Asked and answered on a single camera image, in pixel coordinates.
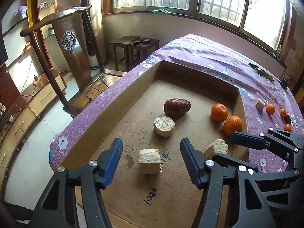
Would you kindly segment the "standing air conditioner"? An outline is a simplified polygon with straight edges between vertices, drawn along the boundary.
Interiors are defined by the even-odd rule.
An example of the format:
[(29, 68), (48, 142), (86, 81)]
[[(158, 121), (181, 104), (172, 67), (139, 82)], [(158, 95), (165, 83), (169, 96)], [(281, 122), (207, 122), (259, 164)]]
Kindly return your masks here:
[[(91, 21), (92, 28), (95, 33), (96, 42), (98, 44), (99, 51), (101, 53), (101, 61), (103, 65), (107, 63), (107, 53), (106, 53), (106, 45), (104, 39), (104, 28), (102, 21), (102, 0), (80, 0), (81, 6), (91, 5), (89, 13), (89, 18)], [(84, 15), (83, 18), (83, 28), (85, 31), (85, 43), (87, 47), (87, 59), (90, 66), (90, 69), (96, 70), (99, 69), (96, 50), (93, 45), (93, 40), (90, 35), (89, 28), (85, 21)]]

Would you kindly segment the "green cloth on sill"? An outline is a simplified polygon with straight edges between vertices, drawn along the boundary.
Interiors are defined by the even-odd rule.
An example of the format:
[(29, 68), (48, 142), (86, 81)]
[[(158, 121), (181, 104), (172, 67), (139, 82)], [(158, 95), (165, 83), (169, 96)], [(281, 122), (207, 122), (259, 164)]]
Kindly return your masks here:
[(171, 13), (166, 9), (157, 9), (153, 11), (154, 14), (163, 14), (163, 15), (170, 15)]

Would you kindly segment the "orange tangerine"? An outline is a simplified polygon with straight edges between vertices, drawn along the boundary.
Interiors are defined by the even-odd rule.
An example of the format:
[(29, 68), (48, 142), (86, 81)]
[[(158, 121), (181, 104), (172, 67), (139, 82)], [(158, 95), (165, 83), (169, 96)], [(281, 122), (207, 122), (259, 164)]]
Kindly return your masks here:
[(238, 132), (242, 129), (242, 120), (239, 116), (233, 115), (226, 119), (224, 126), (224, 133), (227, 136), (232, 135), (235, 132)]
[(286, 109), (282, 108), (279, 110), (279, 115), (282, 117), (282, 118), (285, 118), (287, 116), (287, 111)]
[(273, 104), (267, 104), (265, 110), (269, 116), (274, 115), (276, 108)]
[(211, 118), (216, 122), (223, 122), (228, 118), (228, 110), (223, 104), (215, 104), (210, 110)]

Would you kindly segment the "green bottle on sill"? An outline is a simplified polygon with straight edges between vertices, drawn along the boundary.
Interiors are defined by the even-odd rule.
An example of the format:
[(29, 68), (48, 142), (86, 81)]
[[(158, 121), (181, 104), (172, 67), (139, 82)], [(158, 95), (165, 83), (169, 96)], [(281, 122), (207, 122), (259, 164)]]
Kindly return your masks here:
[(275, 52), (275, 56), (276, 58), (279, 58), (280, 56), (280, 52), (281, 52), (281, 48), (282, 48), (282, 44), (280, 44)]

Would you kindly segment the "dark wooden stool left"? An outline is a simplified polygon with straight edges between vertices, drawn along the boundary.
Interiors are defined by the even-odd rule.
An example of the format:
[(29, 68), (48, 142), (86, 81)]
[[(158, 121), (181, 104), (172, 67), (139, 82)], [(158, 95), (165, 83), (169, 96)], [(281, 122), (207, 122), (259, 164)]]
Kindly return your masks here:
[[(113, 53), (114, 53), (114, 69), (119, 70), (119, 64), (124, 62), (125, 70), (126, 72), (129, 72), (130, 70), (130, 62), (129, 62), (129, 49), (128, 44), (138, 40), (140, 36), (123, 36), (120, 37), (110, 43), (110, 45), (113, 47)], [(119, 55), (117, 54), (117, 50), (121, 49), (123, 52), (122, 58), (119, 60)]]

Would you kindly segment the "black remote control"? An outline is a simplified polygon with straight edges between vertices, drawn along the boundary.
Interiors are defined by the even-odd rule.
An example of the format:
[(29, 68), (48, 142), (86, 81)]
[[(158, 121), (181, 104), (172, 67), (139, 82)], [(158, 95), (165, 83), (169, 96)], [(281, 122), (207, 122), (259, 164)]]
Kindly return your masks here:
[(151, 44), (150, 39), (145, 39), (145, 40), (137, 40), (132, 42), (133, 45), (149, 45)]

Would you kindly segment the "dark wooden stool right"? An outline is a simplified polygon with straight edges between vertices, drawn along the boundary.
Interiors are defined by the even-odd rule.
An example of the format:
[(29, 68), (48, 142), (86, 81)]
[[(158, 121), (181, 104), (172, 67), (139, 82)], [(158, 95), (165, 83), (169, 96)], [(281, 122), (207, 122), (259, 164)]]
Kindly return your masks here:
[(160, 40), (152, 38), (139, 38), (138, 40), (145, 39), (150, 39), (151, 44), (133, 45), (132, 42), (128, 44), (130, 69), (134, 68), (139, 63), (144, 61), (148, 57), (148, 53), (151, 52), (152, 49), (154, 49), (155, 51), (159, 49)]

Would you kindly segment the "dark wooden stool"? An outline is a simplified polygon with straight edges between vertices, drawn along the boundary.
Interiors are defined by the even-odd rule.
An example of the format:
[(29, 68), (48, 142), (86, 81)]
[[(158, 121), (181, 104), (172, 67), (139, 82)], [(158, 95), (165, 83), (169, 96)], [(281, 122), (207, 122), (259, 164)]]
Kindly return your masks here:
[(159, 49), (160, 40), (152, 38), (139, 38), (138, 40), (145, 39), (150, 39), (151, 44), (133, 45), (132, 42), (128, 44), (130, 69), (134, 68), (139, 63), (144, 61), (148, 57), (148, 53), (151, 52), (152, 49), (154, 49), (155, 51)]
[[(119, 70), (119, 64), (124, 62), (125, 70), (126, 72), (129, 72), (130, 70), (130, 62), (129, 62), (129, 49), (128, 44), (138, 40), (140, 36), (123, 36), (120, 37), (110, 43), (110, 45), (113, 47), (113, 53), (114, 53), (114, 69)], [(119, 55), (117, 54), (117, 50), (121, 49), (123, 52), (122, 58), (119, 60)]]

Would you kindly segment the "purple plush toy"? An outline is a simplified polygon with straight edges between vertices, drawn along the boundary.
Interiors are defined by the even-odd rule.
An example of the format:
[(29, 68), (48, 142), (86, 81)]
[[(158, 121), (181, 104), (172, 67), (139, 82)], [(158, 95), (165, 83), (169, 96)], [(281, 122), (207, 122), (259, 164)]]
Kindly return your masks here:
[(22, 5), (18, 7), (18, 12), (19, 12), (19, 19), (20, 20), (24, 20), (27, 18), (27, 6), (26, 5)]

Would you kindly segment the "wooden wall shelf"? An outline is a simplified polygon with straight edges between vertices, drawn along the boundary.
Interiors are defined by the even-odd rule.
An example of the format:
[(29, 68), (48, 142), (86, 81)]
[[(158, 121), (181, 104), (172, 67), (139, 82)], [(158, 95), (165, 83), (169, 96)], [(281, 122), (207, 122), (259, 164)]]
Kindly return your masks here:
[[(49, 12), (50, 8), (53, 8), (54, 0), (38, 0), (38, 5), (45, 2), (46, 7), (39, 12), (39, 19), (42, 19), (45, 12)], [(23, 29), (30, 27), (28, 19), (20, 19), (19, 7), (27, 4), (27, 0), (14, 0), (9, 7), (4, 18), (2, 19), (2, 31), (4, 37), (4, 44), (8, 60), (5, 65), (8, 68), (13, 67), (16, 64), (24, 64), (24, 61), (28, 59), (27, 54), (33, 54), (33, 49), (25, 49), (26, 44), (30, 42), (29, 37), (21, 37), (20, 32)]]

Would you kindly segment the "green leafy vegetable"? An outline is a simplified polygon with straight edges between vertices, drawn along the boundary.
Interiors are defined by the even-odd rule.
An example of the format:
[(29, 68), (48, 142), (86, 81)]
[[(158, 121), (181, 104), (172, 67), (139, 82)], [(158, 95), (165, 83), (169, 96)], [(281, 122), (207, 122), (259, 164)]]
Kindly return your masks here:
[(249, 63), (249, 66), (260, 76), (263, 76), (264, 78), (266, 78), (267, 80), (271, 81), (272, 83), (274, 83), (274, 78), (272, 75), (270, 75), (268, 72), (266, 72), (265, 70), (263, 70), (262, 68), (258, 67), (255, 64)]

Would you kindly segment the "dark red jujube date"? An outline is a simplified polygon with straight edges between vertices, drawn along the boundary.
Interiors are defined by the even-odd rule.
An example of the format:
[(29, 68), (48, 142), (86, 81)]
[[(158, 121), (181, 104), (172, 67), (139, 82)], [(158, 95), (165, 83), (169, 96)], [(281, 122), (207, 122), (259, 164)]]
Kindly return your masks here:
[(289, 114), (287, 114), (287, 115), (285, 116), (284, 121), (285, 121), (285, 123), (288, 124), (288, 125), (291, 124), (291, 118), (290, 118)]

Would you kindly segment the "purple floral tablecloth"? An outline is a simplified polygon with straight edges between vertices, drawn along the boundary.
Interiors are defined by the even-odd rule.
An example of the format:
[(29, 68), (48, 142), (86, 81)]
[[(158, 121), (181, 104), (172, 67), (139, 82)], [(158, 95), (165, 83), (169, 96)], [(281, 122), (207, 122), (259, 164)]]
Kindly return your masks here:
[(216, 80), (235, 86), (242, 97), (249, 133), (257, 134), (268, 127), (279, 129), (283, 125), (279, 115), (269, 118), (256, 109), (258, 99), (262, 99), (266, 104), (285, 108), (291, 118), (292, 132), (303, 134), (300, 108), (292, 92), (281, 86), (280, 79), (273, 76), (269, 80), (259, 75), (252, 68), (252, 65), (257, 65), (255, 61), (229, 47), (189, 34), (172, 40), (151, 54), (90, 103), (62, 132), (56, 134), (49, 151), (51, 169), (59, 167), (89, 125), (122, 91), (161, 61), (190, 67), (206, 77), (213, 76)]

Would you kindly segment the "shallow cardboard box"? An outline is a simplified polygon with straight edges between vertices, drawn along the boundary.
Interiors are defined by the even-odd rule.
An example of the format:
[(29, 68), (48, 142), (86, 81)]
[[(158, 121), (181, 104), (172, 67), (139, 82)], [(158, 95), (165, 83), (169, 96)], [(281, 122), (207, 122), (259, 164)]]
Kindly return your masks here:
[[(154, 130), (170, 98), (186, 99), (189, 112), (175, 122), (171, 137)], [(222, 124), (211, 119), (214, 104), (224, 104), (230, 115), (245, 118), (238, 89), (190, 67), (159, 62), (122, 91), (89, 125), (63, 160), (75, 169), (98, 158), (112, 141), (123, 141), (123, 153), (112, 183), (102, 191), (113, 227), (190, 227), (202, 191), (192, 184), (180, 153), (187, 137), (198, 150), (224, 139)], [(139, 165), (142, 149), (159, 149), (162, 172), (144, 174)]]

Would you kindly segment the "wooden tv cabinet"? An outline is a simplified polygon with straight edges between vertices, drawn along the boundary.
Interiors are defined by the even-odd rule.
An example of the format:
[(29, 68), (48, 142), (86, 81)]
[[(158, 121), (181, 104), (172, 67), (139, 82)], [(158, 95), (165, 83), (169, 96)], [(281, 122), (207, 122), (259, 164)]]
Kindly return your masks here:
[(1, 132), (1, 189), (9, 177), (11, 161), (28, 130), (56, 98), (52, 85), (42, 74), (38, 83), (30, 84), (8, 110), (13, 121)]

